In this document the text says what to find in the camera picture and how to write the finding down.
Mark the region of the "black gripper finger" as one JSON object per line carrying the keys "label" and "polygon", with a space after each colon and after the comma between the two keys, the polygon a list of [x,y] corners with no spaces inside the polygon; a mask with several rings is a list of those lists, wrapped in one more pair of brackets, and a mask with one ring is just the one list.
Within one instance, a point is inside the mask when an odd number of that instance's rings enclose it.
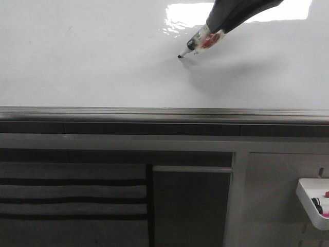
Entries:
{"label": "black gripper finger", "polygon": [[225,33],[229,33],[237,26],[253,17],[254,15],[263,12],[267,9],[276,7],[282,3],[281,0],[240,0],[240,4],[228,15],[221,29]]}
{"label": "black gripper finger", "polygon": [[209,13],[206,24],[211,33],[221,29],[228,15],[240,4],[239,0],[217,0]]}

